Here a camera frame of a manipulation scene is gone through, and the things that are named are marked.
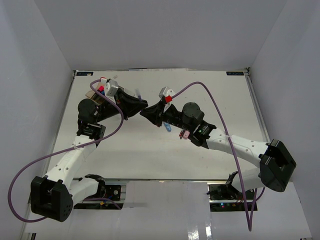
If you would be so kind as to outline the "purple ink gel pen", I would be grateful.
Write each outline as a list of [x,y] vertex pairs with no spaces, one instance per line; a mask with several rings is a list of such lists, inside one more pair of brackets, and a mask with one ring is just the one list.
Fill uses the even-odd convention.
[[136,94],[137,98],[139,99],[139,101],[143,102],[140,90],[138,88],[135,89],[135,94]]

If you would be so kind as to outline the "red ink gel pen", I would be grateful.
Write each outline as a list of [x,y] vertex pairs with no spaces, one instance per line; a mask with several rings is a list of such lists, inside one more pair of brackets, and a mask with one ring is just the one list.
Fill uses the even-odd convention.
[[186,138],[186,130],[185,129],[182,129],[179,133],[179,138],[180,139],[185,139]]

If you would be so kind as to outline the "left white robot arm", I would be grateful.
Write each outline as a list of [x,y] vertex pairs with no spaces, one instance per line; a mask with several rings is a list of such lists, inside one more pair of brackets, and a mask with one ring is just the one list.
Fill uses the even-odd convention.
[[100,122],[119,113],[128,119],[148,106],[146,100],[125,93],[121,88],[114,101],[102,100],[100,104],[90,98],[78,104],[78,131],[71,150],[43,177],[36,176],[30,184],[30,205],[34,214],[64,222],[73,207],[84,199],[99,200],[105,196],[104,178],[87,174],[74,181],[74,177],[88,156],[98,147],[105,134]]

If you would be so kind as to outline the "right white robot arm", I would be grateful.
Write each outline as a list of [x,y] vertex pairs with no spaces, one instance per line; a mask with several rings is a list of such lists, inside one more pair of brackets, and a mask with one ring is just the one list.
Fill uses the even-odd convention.
[[236,154],[252,165],[253,169],[231,174],[225,184],[226,195],[236,200],[244,190],[269,188],[284,192],[297,166],[284,143],[254,141],[237,135],[228,136],[223,130],[204,120],[205,114],[194,102],[186,103],[181,111],[174,105],[165,107],[162,102],[147,107],[140,115],[152,124],[168,123],[189,132],[188,139],[197,147]]

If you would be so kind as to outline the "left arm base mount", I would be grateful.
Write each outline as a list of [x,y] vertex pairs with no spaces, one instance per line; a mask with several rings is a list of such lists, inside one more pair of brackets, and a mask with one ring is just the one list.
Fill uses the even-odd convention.
[[121,185],[106,185],[100,193],[88,196],[73,208],[76,210],[121,210],[124,205]]

